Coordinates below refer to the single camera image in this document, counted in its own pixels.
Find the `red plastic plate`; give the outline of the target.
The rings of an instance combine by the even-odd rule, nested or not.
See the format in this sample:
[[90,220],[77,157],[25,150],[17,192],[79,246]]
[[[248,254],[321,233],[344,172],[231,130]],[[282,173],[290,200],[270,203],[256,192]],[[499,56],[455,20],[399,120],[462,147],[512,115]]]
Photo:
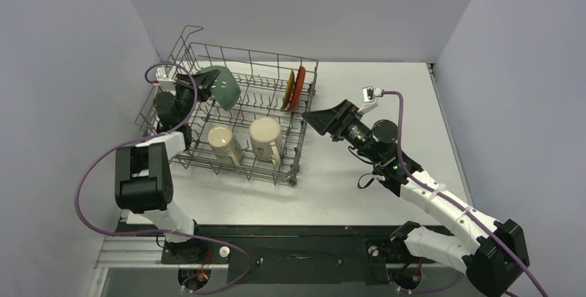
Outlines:
[[288,107],[288,111],[290,113],[293,113],[297,109],[297,106],[299,105],[301,93],[303,91],[303,85],[305,82],[305,76],[306,76],[306,69],[303,66],[300,66],[298,69],[296,80],[295,80],[294,89],[293,89],[293,93],[292,93],[291,100],[290,100],[290,105]]

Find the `cream mug with dragon print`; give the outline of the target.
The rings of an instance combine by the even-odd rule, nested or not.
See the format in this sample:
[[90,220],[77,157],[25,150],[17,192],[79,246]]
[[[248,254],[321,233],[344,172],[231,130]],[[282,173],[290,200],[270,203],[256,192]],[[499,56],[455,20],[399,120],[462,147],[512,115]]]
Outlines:
[[208,132],[207,139],[218,162],[240,166],[243,151],[230,127],[213,126]]

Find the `white bowl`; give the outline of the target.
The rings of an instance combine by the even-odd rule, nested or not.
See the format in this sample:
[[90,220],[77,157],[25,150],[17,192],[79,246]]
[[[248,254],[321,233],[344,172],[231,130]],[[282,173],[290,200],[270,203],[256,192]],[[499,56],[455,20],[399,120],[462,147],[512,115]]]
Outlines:
[[208,66],[201,69],[198,73],[211,69],[217,69],[220,71],[219,76],[211,86],[212,97],[222,109],[229,111],[238,103],[240,98],[240,86],[230,69],[225,66]]

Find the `yellow patterned plate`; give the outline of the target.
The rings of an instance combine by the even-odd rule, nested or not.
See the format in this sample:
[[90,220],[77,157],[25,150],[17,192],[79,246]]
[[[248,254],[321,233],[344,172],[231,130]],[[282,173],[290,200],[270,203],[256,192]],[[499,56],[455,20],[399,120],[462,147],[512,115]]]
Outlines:
[[282,101],[282,106],[281,106],[282,111],[286,111],[289,104],[290,104],[292,92],[294,89],[294,83],[295,83],[295,72],[293,70],[291,70],[290,75],[289,75],[289,79],[287,81],[285,94],[283,96],[283,101]]

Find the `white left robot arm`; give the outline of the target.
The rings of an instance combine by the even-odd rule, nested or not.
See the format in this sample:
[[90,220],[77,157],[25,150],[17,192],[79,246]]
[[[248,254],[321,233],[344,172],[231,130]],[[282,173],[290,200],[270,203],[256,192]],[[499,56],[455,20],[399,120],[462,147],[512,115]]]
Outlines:
[[211,86],[218,75],[217,70],[198,73],[194,78],[179,74],[170,86],[164,84],[167,78],[159,79],[162,88],[153,98],[157,136],[115,152],[116,204],[150,220],[171,247],[179,247],[188,262],[204,258],[206,243],[194,236],[196,222],[173,201],[170,161],[191,146],[192,130],[186,120],[196,102],[211,97]]

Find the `cream mug with floral print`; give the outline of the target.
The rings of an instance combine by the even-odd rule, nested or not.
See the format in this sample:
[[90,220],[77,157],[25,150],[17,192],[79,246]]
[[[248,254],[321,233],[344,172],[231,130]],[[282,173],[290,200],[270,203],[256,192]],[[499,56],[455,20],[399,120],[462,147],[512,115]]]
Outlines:
[[281,125],[273,117],[255,119],[249,126],[249,138],[256,159],[279,167],[283,148],[282,136]]

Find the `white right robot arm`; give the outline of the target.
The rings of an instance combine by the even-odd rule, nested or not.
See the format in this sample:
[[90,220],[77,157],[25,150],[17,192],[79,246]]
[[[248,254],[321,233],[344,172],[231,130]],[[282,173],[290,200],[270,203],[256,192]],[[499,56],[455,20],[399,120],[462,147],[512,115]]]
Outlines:
[[485,296],[501,296],[529,266],[522,227],[497,220],[459,199],[399,148],[399,127],[380,119],[368,127],[359,109],[343,100],[333,108],[304,112],[303,119],[333,141],[347,141],[372,166],[372,177],[401,199],[414,204],[450,231],[436,233],[407,222],[392,235],[398,260],[427,258],[463,273]]

